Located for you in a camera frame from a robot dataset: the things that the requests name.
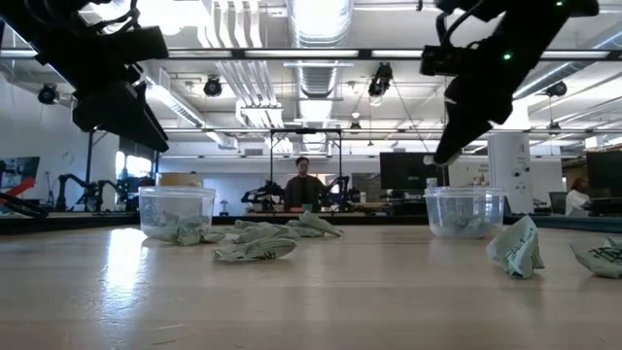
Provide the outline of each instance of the red object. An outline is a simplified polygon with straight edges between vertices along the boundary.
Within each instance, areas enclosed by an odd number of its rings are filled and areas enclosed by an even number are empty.
[[[12,195],[12,196],[18,196],[26,192],[26,190],[32,189],[33,187],[35,187],[35,178],[27,178],[21,184],[6,191],[5,194]],[[4,199],[0,199],[0,204],[4,202],[5,202]]]

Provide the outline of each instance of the window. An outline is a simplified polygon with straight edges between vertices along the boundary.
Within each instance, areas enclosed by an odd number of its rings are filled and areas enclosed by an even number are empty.
[[[127,176],[143,177],[150,176],[152,162],[143,157],[127,157]]]
[[[118,151],[117,158],[115,159],[115,170],[117,172],[117,179],[121,178],[124,168],[125,168],[125,153]]]

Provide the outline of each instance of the chair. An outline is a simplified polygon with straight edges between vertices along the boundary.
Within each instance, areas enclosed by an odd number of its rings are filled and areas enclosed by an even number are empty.
[[[549,192],[551,198],[551,211],[553,214],[566,214],[566,192]]]

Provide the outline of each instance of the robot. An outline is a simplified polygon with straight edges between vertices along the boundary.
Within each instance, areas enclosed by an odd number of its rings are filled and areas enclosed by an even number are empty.
[[[142,68],[136,64],[168,56],[161,31],[139,25],[137,0],[131,0],[126,15],[88,25],[78,11],[90,2],[5,0],[0,2],[0,18],[39,53],[41,64],[50,64],[76,88],[73,121],[82,130],[97,127],[166,151],[166,135],[145,103],[146,84],[139,83]],[[600,10],[598,0],[435,0],[434,4],[443,11],[436,21],[440,45],[424,47],[421,73],[455,77],[445,91],[449,123],[433,156],[436,165],[459,156],[464,146],[492,129],[491,122],[505,123],[514,91],[562,26],[571,17],[592,17]],[[465,12],[447,28],[445,19],[456,9]],[[468,17],[490,21],[503,13],[490,37],[466,48],[451,44],[452,33]],[[125,24],[116,33],[106,33],[111,23]]]

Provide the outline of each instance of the poster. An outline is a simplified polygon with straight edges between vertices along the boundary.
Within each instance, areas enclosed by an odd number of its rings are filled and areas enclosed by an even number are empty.
[[[39,160],[39,157],[0,158],[0,189],[12,189],[28,178],[36,178]]]

